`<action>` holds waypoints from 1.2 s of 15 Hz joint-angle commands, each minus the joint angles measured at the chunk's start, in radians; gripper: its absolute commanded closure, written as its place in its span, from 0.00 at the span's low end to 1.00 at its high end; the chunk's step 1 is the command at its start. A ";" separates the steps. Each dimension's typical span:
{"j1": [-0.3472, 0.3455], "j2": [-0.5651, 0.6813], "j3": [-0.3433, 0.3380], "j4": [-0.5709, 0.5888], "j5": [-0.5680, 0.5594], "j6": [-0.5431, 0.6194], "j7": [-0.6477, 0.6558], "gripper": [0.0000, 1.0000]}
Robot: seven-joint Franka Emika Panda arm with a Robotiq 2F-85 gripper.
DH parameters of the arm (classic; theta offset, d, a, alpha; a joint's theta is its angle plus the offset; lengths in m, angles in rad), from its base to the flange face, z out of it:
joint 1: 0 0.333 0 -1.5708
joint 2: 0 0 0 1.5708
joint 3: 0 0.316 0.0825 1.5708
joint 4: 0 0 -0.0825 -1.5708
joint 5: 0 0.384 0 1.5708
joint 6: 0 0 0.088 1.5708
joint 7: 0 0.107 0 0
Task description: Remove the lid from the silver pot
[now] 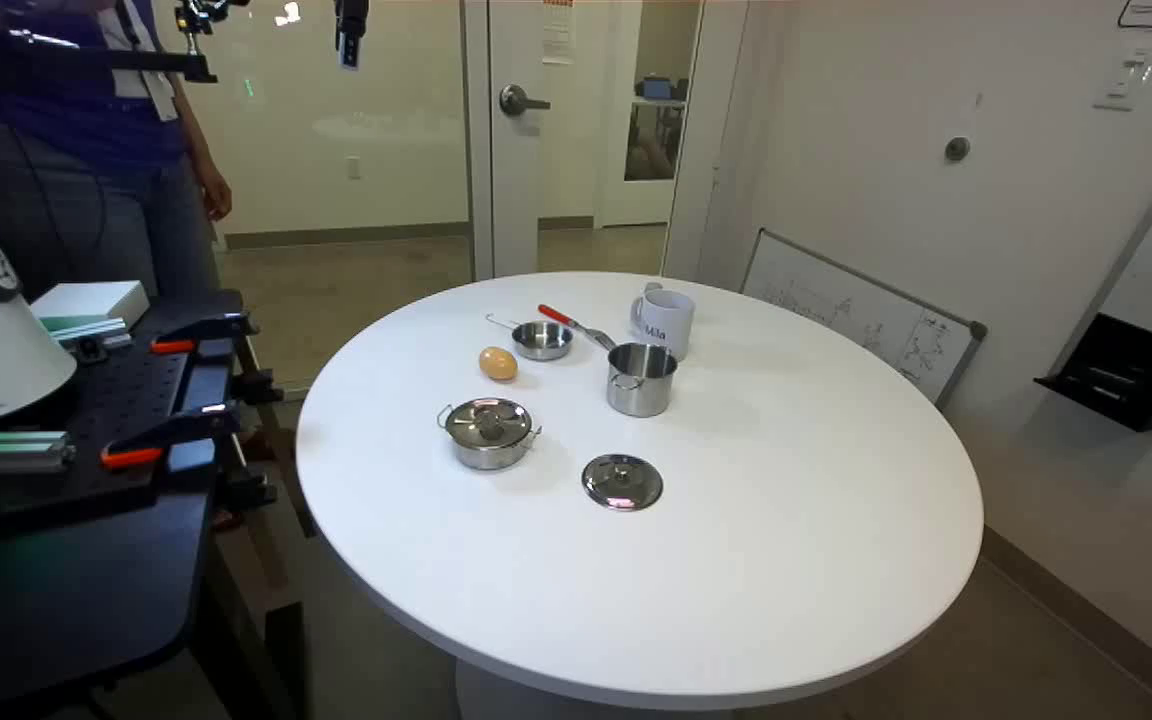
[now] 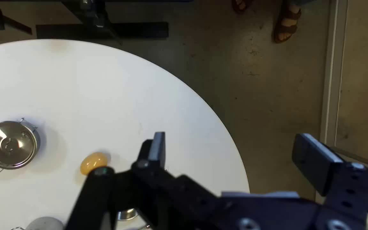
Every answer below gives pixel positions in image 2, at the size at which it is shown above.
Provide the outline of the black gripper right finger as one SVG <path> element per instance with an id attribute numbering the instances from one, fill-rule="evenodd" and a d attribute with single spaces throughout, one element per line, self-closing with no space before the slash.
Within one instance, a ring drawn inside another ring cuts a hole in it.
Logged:
<path id="1" fill-rule="evenodd" d="M 294 139 L 293 162 L 316 192 L 326 195 L 334 170 L 343 165 L 344 160 L 312 134 L 301 133 Z"/>

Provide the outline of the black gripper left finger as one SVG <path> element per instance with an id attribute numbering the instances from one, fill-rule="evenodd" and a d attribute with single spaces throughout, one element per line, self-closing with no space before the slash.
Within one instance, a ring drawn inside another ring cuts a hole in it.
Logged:
<path id="1" fill-rule="evenodd" d="M 165 167 L 166 161 L 166 138 L 164 132 L 156 132 L 152 139 L 146 139 L 142 143 L 140 155 L 134 165 L 146 169 L 156 165 L 161 169 Z"/>

